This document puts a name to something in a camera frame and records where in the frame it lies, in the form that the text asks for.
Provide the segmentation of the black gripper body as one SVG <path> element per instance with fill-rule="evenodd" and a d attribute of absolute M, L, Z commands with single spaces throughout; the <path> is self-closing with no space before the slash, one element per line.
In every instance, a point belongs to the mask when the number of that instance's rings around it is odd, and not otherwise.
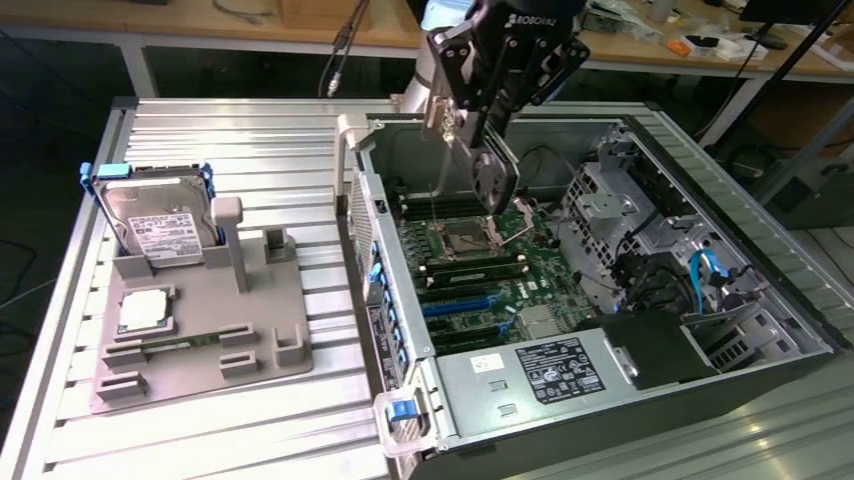
<path fill-rule="evenodd" d="M 557 46 L 574 36 L 586 1 L 475 1 L 466 14 L 480 56 L 496 56 L 507 38 L 519 46 L 538 39 Z"/>

